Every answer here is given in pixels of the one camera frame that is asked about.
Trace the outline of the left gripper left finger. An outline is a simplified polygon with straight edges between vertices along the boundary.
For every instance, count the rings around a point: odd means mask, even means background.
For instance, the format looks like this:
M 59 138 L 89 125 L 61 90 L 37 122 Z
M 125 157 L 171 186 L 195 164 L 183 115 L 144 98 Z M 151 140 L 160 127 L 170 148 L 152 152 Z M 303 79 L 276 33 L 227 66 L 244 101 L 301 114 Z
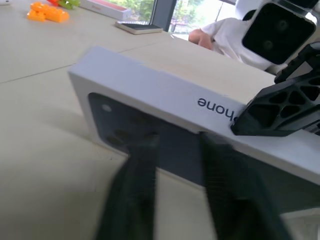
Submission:
M 152 240 L 156 208 L 159 136 L 127 144 L 128 159 L 113 177 L 95 238 Z

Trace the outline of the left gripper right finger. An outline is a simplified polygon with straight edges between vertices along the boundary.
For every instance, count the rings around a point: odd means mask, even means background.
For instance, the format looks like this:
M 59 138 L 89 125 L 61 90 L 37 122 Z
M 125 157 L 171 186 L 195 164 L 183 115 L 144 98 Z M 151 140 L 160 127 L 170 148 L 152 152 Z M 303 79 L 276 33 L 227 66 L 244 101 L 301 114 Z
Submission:
M 199 133 L 204 187 L 218 240 L 284 240 L 286 226 L 246 156 Z

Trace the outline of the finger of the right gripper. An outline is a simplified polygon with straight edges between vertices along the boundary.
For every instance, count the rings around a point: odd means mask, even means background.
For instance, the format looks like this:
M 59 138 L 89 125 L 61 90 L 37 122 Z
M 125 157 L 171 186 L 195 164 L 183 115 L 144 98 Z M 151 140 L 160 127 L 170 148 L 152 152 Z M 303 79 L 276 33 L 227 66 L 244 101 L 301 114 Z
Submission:
M 277 73 L 274 83 L 282 83 L 320 69 L 320 42 L 307 44 L 285 68 Z
M 263 88 L 231 125 L 237 136 L 286 137 L 305 130 L 320 134 L 320 73 Z

